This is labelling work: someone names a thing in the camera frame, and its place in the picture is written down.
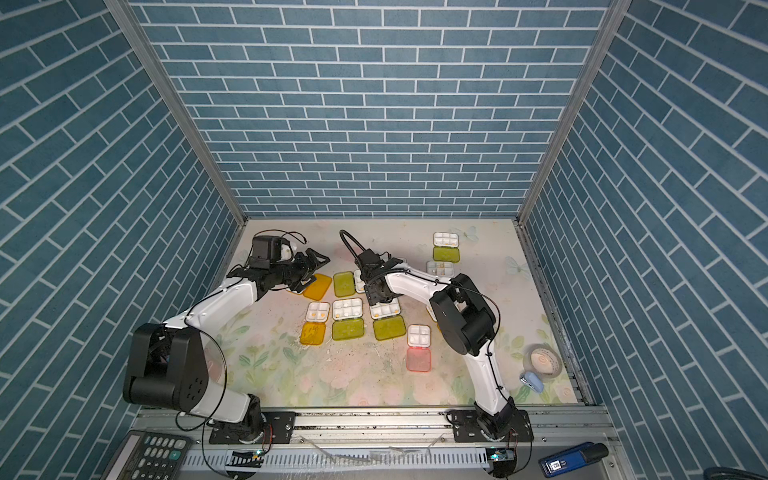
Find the green pillbox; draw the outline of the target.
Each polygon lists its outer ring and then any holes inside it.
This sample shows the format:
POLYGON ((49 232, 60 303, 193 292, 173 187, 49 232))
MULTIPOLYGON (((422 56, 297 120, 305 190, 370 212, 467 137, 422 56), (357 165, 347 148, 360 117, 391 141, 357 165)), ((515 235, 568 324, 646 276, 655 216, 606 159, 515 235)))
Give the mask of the green pillbox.
POLYGON ((363 302, 360 298, 334 301, 332 316, 332 339, 334 341, 352 340, 364 335, 363 302))
POLYGON ((397 299, 389 303, 377 303, 370 307, 374 336, 378 341, 402 337, 406 334, 406 323, 397 299))
POLYGON ((460 262, 459 235, 453 232, 435 232, 433 234, 432 258, 436 262, 460 262))

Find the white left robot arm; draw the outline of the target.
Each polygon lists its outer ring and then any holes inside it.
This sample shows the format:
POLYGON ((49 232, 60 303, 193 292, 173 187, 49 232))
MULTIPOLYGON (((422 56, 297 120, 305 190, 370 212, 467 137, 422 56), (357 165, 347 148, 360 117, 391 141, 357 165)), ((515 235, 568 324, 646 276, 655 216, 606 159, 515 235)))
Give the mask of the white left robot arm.
POLYGON ((226 356, 216 341, 219 330, 241 310, 261 300, 277 286, 303 292, 330 258, 309 248, 291 254, 283 247, 275 255, 252 253, 233 267, 218 289, 162 323, 138 327, 132 338, 123 386, 126 402, 160 407, 214 421, 235 443, 263 439, 266 419, 260 399, 215 380, 208 368, 207 348, 226 356))

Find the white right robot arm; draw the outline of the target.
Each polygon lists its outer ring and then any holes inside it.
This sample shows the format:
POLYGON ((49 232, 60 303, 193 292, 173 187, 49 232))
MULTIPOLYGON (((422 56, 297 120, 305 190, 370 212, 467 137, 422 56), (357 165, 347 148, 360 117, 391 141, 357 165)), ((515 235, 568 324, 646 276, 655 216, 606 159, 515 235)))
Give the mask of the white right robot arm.
POLYGON ((511 433, 518 409, 503 385, 496 359, 500 320, 496 305, 464 274, 430 275, 398 258, 383 259, 370 249, 354 258, 370 305, 406 296, 431 308, 445 342, 464 358, 481 431, 493 440, 511 433))

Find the orange pillbox back left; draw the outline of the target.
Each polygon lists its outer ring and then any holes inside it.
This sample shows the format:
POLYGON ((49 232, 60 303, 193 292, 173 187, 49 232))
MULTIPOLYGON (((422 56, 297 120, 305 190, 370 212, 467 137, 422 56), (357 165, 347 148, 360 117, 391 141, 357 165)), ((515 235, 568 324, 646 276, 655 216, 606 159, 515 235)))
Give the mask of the orange pillbox back left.
POLYGON ((324 274, 316 274, 315 280, 301 292, 301 295, 312 301, 320 302, 323 300, 331 284, 331 277, 324 274))

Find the green pillbox sideways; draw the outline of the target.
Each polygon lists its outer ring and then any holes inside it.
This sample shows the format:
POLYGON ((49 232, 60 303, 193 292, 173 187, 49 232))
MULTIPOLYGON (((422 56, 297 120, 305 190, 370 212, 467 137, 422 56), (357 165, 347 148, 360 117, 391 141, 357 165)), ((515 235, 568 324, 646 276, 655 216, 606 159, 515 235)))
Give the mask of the green pillbox sideways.
POLYGON ((333 276, 333 289, 337 298, 346 298, 365 293, 365 283, 358 270, 343 271, 333 276))

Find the small orange pillbox front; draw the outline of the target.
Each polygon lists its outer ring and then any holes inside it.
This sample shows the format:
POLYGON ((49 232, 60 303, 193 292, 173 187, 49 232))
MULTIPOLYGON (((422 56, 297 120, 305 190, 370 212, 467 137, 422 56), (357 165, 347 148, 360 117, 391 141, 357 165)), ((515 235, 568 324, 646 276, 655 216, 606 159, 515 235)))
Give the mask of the small orange pillbox front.
POLYGON ((326 302, 311 302, 306 311, 305 321, 299 337, 304 346, 317 346, 324 342, 331 305, 326 302))

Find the clear pillbox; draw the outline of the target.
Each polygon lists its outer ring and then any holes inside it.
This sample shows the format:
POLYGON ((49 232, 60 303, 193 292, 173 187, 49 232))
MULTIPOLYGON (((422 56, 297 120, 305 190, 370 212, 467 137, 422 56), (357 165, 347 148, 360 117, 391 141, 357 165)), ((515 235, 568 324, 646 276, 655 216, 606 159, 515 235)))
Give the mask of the clear pillbox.
POLYGON ((456 268, 453 262, 430 260, 426 263, 426 272, 436 277, 452 278, 456 268))

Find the pink pillbox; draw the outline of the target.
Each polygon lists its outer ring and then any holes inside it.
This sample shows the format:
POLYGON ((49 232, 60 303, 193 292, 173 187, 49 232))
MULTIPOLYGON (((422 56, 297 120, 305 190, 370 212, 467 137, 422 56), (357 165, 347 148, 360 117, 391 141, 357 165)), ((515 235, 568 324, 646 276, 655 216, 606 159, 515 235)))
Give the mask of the pink pillbox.
POLYGON ((431 371, 431 329, 427 325, 409 325, 407 328, 406 368, 410 372, 431 371))

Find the tape roll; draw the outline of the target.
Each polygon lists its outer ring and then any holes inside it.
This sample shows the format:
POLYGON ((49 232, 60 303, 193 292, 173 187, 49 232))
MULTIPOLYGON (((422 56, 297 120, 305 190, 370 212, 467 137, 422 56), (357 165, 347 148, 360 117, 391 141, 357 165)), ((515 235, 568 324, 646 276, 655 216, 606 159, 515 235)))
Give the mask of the tape roll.
POLYGON ((546 344, 531 344, 523 350, 523 366, 542 380, 558 377, 563 371, 559 354, 546 344))

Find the black calculator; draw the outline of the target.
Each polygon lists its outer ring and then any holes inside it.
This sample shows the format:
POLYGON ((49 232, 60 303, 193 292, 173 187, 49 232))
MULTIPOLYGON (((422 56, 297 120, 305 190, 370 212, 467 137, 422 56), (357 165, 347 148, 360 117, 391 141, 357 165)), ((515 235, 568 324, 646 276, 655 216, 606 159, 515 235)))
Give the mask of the black calculator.
POLYGON ((101 479, 176 479, 191 445, 192 441, 185 436, 131 430, 101 479))

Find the blue handheld device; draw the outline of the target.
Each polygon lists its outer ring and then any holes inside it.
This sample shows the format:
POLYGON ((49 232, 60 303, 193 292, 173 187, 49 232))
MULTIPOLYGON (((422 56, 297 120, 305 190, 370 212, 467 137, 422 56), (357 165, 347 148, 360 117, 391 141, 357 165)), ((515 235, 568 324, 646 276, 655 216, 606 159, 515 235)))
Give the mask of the blue handheld device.
POLYGON ((605 444, 584 442, 546 456, 538 461, 538 465, 545 478, 553 478, 598 463, 608 455, 605 444))

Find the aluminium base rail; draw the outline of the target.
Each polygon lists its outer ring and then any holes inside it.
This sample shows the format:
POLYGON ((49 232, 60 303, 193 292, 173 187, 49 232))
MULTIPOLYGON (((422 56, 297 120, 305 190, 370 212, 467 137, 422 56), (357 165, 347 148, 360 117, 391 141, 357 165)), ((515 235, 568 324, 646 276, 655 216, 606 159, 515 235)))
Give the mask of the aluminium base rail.
POLYGON ((213 445, 190 432, 182 479, 540 479, 538 462, 584 442, 604 458, 569 479, 631 479, 618 433, 603 407, 526 407, 508 440, 470 430, 448 407, 268 408, 273 440, 213 445))

